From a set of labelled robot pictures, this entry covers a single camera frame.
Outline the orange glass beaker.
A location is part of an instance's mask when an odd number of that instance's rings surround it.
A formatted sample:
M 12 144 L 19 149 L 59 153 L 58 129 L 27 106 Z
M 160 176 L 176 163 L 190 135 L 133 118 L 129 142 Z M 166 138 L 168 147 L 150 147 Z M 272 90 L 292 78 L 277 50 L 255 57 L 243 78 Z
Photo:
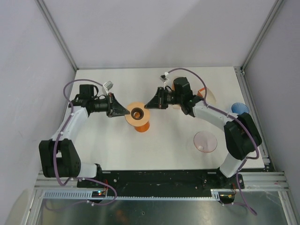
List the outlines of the orange glass beaker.
M 135 130 L 140 133 L 146 132 L 150 128 L 150 122 L 148 121 L 142 126 L 135 127 Z

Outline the pink glass dripper cone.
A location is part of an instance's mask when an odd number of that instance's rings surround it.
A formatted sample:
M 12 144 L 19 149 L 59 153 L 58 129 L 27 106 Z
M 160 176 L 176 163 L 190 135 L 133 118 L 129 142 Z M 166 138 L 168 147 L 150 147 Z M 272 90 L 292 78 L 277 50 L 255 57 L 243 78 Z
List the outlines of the pink glass dripper cone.
M 200 131 L 194 136 L 194 146 L 203 153 L 213 152 L 217 146 L 217 138 L 208 131 Z

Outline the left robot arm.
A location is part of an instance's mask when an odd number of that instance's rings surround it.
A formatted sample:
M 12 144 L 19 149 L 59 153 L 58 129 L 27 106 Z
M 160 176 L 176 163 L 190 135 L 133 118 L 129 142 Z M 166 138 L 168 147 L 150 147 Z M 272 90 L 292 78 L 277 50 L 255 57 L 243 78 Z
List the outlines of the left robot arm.
M 109 92 L 112 83 L 104 85 L 104 95 L 98 95 L 98 87 L 93 84 L 81 84 L 79 93 L 69 103 L 68 116 L 56 133 L 39 144 L 42 171 L 47 178 L 87 178 L 87 182 L 97 188 L 103 184 L 100 165 L 83 163 L 75 149 L 74 141 L 81 127 L 91 113 L 105 112 L 107 117 L 119 117 L 129 114 Z

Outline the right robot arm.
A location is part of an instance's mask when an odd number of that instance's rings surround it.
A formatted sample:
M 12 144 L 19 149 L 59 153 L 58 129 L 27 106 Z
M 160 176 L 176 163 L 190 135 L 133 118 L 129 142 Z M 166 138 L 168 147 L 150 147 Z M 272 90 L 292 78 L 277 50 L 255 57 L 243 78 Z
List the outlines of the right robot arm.
M 233 183 L 233 175 L 240 170 L 243 162 L 250 158 L 262 144 L 262 138 L 247 112 L 242 114 L 227 113 L 205 103 L 203 97 L 194 95 L 190 83 L 185 77 L 174 80 L 174 90 L 158 87 L 155 96 L 144 106 L 145 109 L 167 109 L 169 105 L 179 105 L 185 115 L 199 118 L 221 129 L 225 134 L 228 154 L 217 169 L 220 174 L 216 182 L 221 188 Z

